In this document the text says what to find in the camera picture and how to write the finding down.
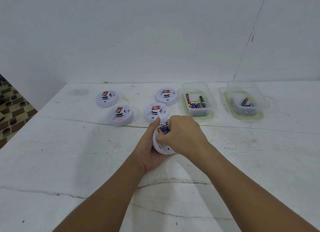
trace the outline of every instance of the white table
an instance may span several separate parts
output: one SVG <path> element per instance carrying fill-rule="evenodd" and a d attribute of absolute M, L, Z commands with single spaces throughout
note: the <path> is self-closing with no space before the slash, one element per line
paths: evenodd
<path fill-rule="evenodd" d="M 234 119 L 209 83 L 217 117 L 201 123 L 234 165 L 320 229 L 320 82 L 256 83 L 272 104 L 257 123 Z M 67 84 L 0 151 L 0 231 L 51 231 L 105 182 L 148 126 L 142 112 L 162 87 L 180 83 Z M 125 127 L 108 125 L 97 93 L 112 89 L 133 106 Z M 180 105 L 169 107 L 181 114 Z M 210 180 L 175 155 L 146 174 L 121 231 L 239 231 Z"/>

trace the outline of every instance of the clear plastic tray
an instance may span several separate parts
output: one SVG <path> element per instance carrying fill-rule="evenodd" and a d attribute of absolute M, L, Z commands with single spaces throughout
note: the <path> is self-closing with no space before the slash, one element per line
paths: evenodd
<path fill-rule="evenodd" d="M 217 110 L 217 103 L 212 96 L 212 93 L 205 82 L 193 82 L 182 84 L 184 100 L 184 109 L 186 115 L 192 116 L 195 119 L 212 119 L 214 118 L 214 112 Z M 191 108 L 188 105 L 186 94 L 189 95 L 190 101 L 200 101 L 200 96 L 203 97 L 206 108 Z"/>
<path fill-rule="evenodd" d="M 236 119 L 262 119 L 263 110 L 269 107 L 268 102 L 252 82 L 228 82 L 225 92 L 226 102 L 231 114 Z M 245 105 L 242 102 L 249 97 Z"/>

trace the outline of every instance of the smoke detector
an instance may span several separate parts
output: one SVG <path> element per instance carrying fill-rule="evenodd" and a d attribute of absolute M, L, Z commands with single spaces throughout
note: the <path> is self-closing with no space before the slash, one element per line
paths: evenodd
<path fill-rule="evenodd" d="M 163 132 L 165 135 L 170 132 L 170 130 L 168 129 L 168 124 L 168 120 L 160 122 L 160 125 L 155 129 L 152 136 L 153 146 L 155 150 L 163 155 L 170 155 L 175 153 L 173 149 L 170 148 L 170 146 L 165 144 L 159 144 L 156 141 L 156 137 L 158 136 L 159 132 Z"/>
<path fill-rule="evenodd" d="M 114 106 L 108 112 L 108 120 L 115 127 L 129 124 L 134 119 L 134 112 L 128 105 Z"/>
<path fill-rule="evenodd" d="M 157 102 L 170 106 L 177 102 L 178 93 L 174 88 L 161 88 L 155 93 L 154 98 Z"/>
<path fill-rule="evenodd" d="M 115 105 L 118 102 L 118 100 L 119 100 L 119 96 L 117 92 L 115 92 L 114 90 L 106 90 L 106 91 L 100 92 L 96 96 L 97 105 L 103 108 L 111 107 Z"/>
<path fill-rule="evenodd" d="M 146 106 L 143 111 L 146 121 L 152 123 L 157 117 L 160 117 L 161 121 L 169 118 L 168 107 L 160 102 L 154 102 Z"/>

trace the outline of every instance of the forearm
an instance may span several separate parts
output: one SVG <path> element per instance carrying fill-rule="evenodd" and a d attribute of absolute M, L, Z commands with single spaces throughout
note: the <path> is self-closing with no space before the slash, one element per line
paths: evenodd
<path fill-rule="evenodd" d="M 119 231 L 128 204 L 144 175 L 134 154 L 97 191 L 56 227 L 62 231 Z"/>
<path fill-rule="evenodd" d="M 190 160 L 209 177 L 242 231 L 317 231 L 209 143 Z"/>

